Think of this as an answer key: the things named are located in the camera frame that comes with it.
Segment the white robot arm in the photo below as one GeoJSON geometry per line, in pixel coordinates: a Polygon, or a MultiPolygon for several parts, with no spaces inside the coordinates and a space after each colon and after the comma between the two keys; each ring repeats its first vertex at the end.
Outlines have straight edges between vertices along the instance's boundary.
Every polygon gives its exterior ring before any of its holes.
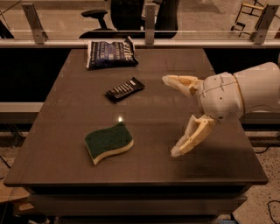
{"type": "Polygon", "coordinates": [[[280,109],[280,70],[273,62],[236,73],[219,73],[204,80],[167,74],[162,81],[189,98],[194,96],[202,113],[199,118],[190,117],[185,134],[171,149],[174,158],[185,155],[204,141],[217,123],[247,113],[277,113],[280,109]]]}

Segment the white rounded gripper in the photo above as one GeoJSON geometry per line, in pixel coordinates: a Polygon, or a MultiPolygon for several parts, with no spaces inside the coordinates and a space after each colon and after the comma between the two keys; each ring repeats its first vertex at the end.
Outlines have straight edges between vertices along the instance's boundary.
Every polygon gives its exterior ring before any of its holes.
{"type": "Polygon", "coordinates": [[[195,76],[167,74],[162,81],[187,97],[192,97],[197,91],[199,104],[205,113],[200,118],[195,115],[190,117],[185,134],[171,149],[174,158],[185,155],[204,141],[216,125],[216,120],[240,118],[244,113],[237,80],[230,73],[209,76],[204,81],[195,76]]]}

